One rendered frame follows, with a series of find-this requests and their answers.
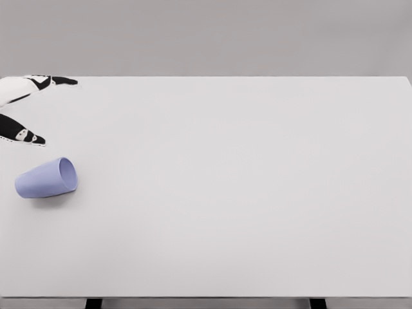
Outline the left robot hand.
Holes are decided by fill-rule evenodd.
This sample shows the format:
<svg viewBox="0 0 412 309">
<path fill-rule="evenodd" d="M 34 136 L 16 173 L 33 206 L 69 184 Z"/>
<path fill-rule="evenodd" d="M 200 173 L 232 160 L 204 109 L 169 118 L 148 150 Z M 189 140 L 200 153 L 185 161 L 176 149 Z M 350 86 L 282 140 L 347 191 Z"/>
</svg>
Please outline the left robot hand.
<svg viewBox="0 0 412 309">
<path fill-rule="evenodd" d="M 45 89 L 58 85 L 74 86 L 77 79 L 56 75 L 23 75 L 0 78 L 0 109 Z M 45 146 L 46 140 L 9 116 L 0 113 L 0 138 L 9 142 Z"/>
</svg>

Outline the lavender plastic cup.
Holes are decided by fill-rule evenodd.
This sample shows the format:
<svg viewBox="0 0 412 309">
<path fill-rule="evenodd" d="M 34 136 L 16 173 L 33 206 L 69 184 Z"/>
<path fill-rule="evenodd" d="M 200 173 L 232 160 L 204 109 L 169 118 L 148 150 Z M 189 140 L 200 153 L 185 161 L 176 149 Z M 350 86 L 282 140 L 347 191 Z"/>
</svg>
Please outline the lavender plastic cup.
<svg viewBox="0 0 412 309">
<path fill-rule="evenodd" d="M 72 162 L 60 157 L 41 164 L 15 179 L 15 190 L 22 198 L 47 198 L 73 192 L 78 176 Z"/>
</svg>

